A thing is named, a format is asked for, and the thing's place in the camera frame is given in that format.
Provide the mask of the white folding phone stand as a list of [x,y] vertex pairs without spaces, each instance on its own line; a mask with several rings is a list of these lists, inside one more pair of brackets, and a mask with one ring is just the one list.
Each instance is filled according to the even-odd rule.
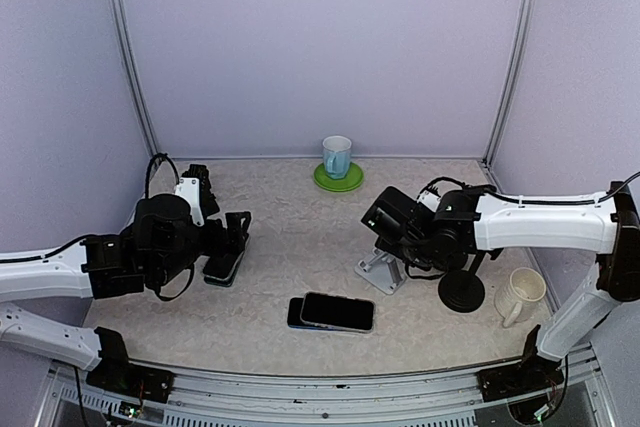
[[361,259],[354,271],[386,295],[393,295],[405,282],[398,259],[385,251],[373,248]]

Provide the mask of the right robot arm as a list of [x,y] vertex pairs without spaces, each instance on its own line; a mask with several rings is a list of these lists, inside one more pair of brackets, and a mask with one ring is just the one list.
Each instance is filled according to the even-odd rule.
[[490,184],[456,181],[441,194],[429,182],[412,198],[393,186],[373,202],[362,223],[378,249],[406,266],[443,271],[442,302],[476,310],[484,287],[476,274],[485,256],[506,248],[584,250],[595,254],[586,278],[558,311],[527,337],[511,380],[535,389],[589,330],[613,309],[639,298],[639,214],[624,182],[579,196],[507,196]]

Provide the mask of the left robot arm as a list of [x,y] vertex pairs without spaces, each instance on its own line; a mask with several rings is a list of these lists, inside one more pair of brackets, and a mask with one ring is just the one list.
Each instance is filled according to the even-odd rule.
[[162,289],[182,272],[193,274],[201,257],[237,264],[248,239],[251,214],[197,220],[193,204],[175,194],[138,202],[132,223],[115,235],[86,235],[50,252],[1,261],[1,340],[20,350],[85,371],[99,367],[121,392],[140,381],[121,334],[73,327],[19,306],[52,297],[105,299]]

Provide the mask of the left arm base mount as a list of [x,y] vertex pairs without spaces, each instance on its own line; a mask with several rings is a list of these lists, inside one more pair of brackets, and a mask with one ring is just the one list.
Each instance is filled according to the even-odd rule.
[[173,372],[130,361],[120,333],[97,327],[99,363],[86,375],[88,385],[105,391],[166,404],[173,387]]

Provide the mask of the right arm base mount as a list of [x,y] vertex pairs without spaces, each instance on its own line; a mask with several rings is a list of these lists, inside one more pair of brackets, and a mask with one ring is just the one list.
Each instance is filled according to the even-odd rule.
[[566,374],[561,360],[548,360],[539,355],[537,325],[526,337],[520,360],[514,364],[482,369],[477,373],[484,402],[502,400],[562,384]]

